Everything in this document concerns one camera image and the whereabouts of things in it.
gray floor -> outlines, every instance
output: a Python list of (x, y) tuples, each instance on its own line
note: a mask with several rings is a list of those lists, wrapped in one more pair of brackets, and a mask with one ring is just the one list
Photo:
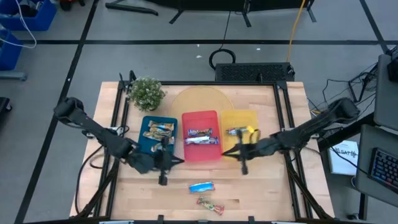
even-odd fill
[[(58, 10), (47, 32), (34, 32), (39, 40), (79, 40), (93, 0), (85, 7), (77, 3), (71, 12)], [(184, 12), (174, 25), (168, 21), (176, 10), (143, 1), (136, 5), (159, 11), (159, 17), (108, 10), (104, 1), (98, 3), (88, 40), (168, 40), (222, 39), (228, 13)], [(385, 40), (398, 40), (394, 19), (395, 0), (367, 0), (374, 19)], [(377, 40), (358, 0), (316, 0), (312, 23), (303, 12), (297, 27), (297, 40)], [(252, 28), (242, 16), (231, 14), (227, 39), (287, 40), (296, 9), (251, 12)], [(14, 33), (29, 39), (26, 32)], [(52, 108), (60, 95), (77, 45), (38, 45), (24, 49), (16, 70), (28, 73), (26, 82), (1, 80), (0, 96), (9, 97), (14, 109), (0, 131), (0, 220), (12, 223), (25, 193), (32, 169), (42, 147)], [(118, 73), (127, 76), (133, 69), (137, 76), (159, 80), (214, 80), (208, 56), (219, 45), (85, 45), (79, 59), (68, 96), (75, 96), (93, 114), (103, 81), (118, 80)], [(225, 45), (233, 50), (237, 62), (283, 62), (287, 45)], [(377, 61), (382, 53), (379, 45), (294, 45), (291, 63), (296, 80), (303, 81), (307, 96), (316, 104), (323, 101), (322, 89), (327, 78), (349, 80)], [(216, 62), (229, 62), (226, 55), (217, 55)], [(347, 88), (344, 83), (330, 83), (326, 97)], [(361, 109), (371, 99), (360, 105)], [(364, 115), (370, 113), (370, 106)], [(25, 222), (67, 218), (78, 169), (86, 140), (79, 131), (58, 125), (44, 164)], [(350, 186), (349, 178), (325, 173), (336, 217), (358, 211), (359, 193)], [(394, 223), (398, 209), (371, 198), (368, 220), (373, 223)]]

wooden table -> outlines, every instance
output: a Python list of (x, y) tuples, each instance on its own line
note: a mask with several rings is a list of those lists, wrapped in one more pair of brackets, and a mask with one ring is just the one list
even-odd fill
[[(103, 126), (109, 126), (113, 113), (118, 83), (103, 82), (96, 105), (94, 120)], [(257, 111), (259, 129), (262, 137), (278, 132), (279, 122), (275, 107), (275, 98), (271, 86), (213, 86), (225, 93), (232, 101), (235, 109)], [(174, 98), (190, 86), (163, 86), (168, 91), (161, 106), (154, 112), (142, 113), (132, 104), (127, 117), (130, 131), (126, 134), (138, 140), (142, 118), (145, 115), (167, 116), (169, 106)], [(307, 99), (303, 83), (288, 83), (290, 104), (296, 126), (310, 119)], [(282, 91), (280, 91), (285, 125), (287, 115)], [(120, 124), (124, 100), (119, 110)], [(183, 158), (182, 140), (177, 138), (175, 155)], [(96, 140), (88, 140), (85, 158), (99, 144)], [(308, 147), (318, 149), (315, 140)], [(309, 191), (325, 211), (334, 216), (325, 174), (320, 156), (309, 150), (301, 152), (304, 172)], [(99, 166), (101, 159), (95, 161)], [(158, 172), (140, 175), (128, 165), (120, 165), (116, 193), (114, 198), (112, 219), (156, 220), (164, 215), (165, 220), (248, 220), (254, 216), (256, 221), (262, 220), (294, 220), (292, 200), (283, 155), (256, 158), (248, 161), (249, 174), (241, 174), (240, 163), (232, 160), (220, 160), (200, 164), (183, 163), (175, 166), (169, 177), (167, 186), (158, 184)], [(89, 201), (100, 179), (101, 170), (86, 167), (81, 175), (79, 207)], [(195, 183), (213, 181), (216, 190), (204, 192), (204, 195), (216, 204), (224, 205), (222, 216), (206, 210), (196, 204), (199, 194), (190, 194), (188, 186)], [(302, 196), (297, 188), (301, 216), (305, 216)], [(105, 213), (108, 192), (104, 194), (101, 214)], [(72, 206), (71, 215), (75, 214)]]

